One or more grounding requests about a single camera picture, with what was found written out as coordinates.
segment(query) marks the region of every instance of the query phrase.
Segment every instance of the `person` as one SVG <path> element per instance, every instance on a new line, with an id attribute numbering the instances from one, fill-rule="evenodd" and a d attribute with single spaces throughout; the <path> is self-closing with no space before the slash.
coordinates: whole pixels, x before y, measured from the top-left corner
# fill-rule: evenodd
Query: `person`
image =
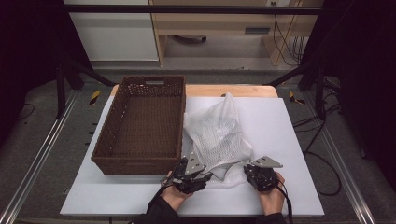
<path id="1" fill-rule="evenodd" d="M 276 173 L 279 179 L 279 187 L 283 187 L 285 179 L 280 173 Z M 192 196 L 185 194 L 175 186 L 166 188 L 161 197 L 153 202 L 146 214 L 134 218 L 130 223 L 134 224 L 173 224 L 179 223 L 177 209 Z M 258 192 L 262 215 L 257 217 L 257 224 L 286 224 L 286 220 L 281 214 L 285 196 L 279 189 Z"/>

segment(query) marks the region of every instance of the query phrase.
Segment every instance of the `white plastic bag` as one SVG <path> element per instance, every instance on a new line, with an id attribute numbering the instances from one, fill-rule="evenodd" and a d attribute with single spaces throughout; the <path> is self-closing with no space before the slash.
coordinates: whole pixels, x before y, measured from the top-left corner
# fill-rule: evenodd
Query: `white plastic bag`
<path id="1" fill-rule="evenodd" d="M 252 147 L 244 139 L 233 96 L 227 93 L 224 101 L 193 113 L 184 114 L 184 131 L 192 141 L 205 173 L 213 176 L 208 189 L 232 188 L 247 181 L 244 162 L 251 159 Z"/>

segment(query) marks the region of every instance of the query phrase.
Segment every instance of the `sleeve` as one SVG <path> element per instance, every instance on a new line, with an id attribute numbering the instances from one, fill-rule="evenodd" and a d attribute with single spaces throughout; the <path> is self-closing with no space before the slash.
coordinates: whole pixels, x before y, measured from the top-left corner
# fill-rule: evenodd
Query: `sleeve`
<path id="1" fill-rule="evenodd" d="M 256 224 L 286 224 L 286 220 L 281 213 L 274 213 L 269 216 L 259 216 Z"/>
<path id="2" fill-rule="evenodd" d="M 178 223 L 178 214 L 163 199 L 158 197 L 146 214 L 135 217 L 130 223 L 134 224 L 165 224 Z"/>

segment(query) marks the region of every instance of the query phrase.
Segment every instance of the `human hand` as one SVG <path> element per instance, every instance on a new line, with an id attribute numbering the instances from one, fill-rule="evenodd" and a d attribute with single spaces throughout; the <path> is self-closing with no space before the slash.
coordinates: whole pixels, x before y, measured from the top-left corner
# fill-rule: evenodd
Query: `human hand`
<path id="1" fill-rule="evenodd" d="M 285 183 L 283 176 L 276 172 L 277 178 L 279 179 L 278 186 L 282 188 L 282 183 Z M 279 189 L 272 189 L 269 191 L 259 192 L 260 205 L 262 207 L 262 212 L 268 216 L 274 213 L 282 212 L 283 202 L 285 201 L 285 196 Z"/>
<path id="2" fill-rule="evenodd" d="M 190 194 L 185 194 L 183 192 L 180 192 L 174 185 L 166 188 L 163 193 L 161 194 L 161 197 L 163 197 L 164 200 L 166 200 L 171 207 L 177 211 L 177 209 L 186 201 L 186 199 L 190 198 L 190 196 L 193 193 Z"/>

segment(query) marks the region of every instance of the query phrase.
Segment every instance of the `brown woven basket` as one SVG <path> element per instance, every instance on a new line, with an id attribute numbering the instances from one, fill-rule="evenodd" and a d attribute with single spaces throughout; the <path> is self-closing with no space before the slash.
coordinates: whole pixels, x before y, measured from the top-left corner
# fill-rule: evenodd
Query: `brown woven basket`
<path id="1" fill-rule="evenodd" d="M 186 105 L 183 76 L 125 77 L 92 161 L 105 175 L 162 175 L 180 160 Z"/>

